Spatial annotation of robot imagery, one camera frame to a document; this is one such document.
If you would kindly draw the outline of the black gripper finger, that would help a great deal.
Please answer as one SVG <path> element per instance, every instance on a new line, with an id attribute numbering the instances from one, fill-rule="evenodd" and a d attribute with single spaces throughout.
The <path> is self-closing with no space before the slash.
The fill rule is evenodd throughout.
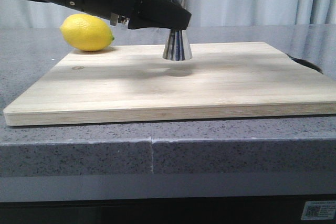
<path id="1" fill-rule="evenodd" d="M 136 0 L 128 28 L 185 30 L 190 19 L 190 12 L 170 0 Z"/>

